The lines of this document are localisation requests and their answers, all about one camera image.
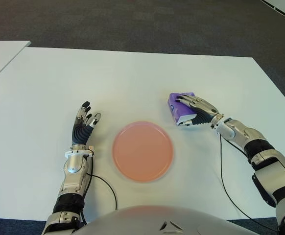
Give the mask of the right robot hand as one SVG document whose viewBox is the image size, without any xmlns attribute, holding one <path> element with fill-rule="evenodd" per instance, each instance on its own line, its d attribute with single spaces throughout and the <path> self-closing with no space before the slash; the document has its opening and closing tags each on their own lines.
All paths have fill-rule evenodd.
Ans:
<svg viewBox="0 0 285 235">
<path fill-rule="evenodd" d="M 215 106 L 198 96 L 182 94 L 178 95 L 175 101 L 186 105 L 196 114 L 194 118 L 179 123 L 179 126 L 191 126 L 211 123 L 212 127 L 214 127 L 213 120 L 220 120 L 224 117 L 224 115 L 221 114 Z"/>
</svg>

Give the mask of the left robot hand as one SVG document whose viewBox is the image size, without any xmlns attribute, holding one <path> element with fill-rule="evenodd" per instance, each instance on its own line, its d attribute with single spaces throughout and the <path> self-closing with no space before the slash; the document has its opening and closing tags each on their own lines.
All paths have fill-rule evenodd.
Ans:
<svg viewBox="0 0 285 235">
<path fill-rule="evenodd" d="M 90 113 L 90 109 L 89 101 L 84 102 L 79 108 L 72 128 L 72 145 L 86 145 L 95 126 L 99 123 L 101 113 L 96 113 L 93 116 L 92 113 Z"/>
</svg>

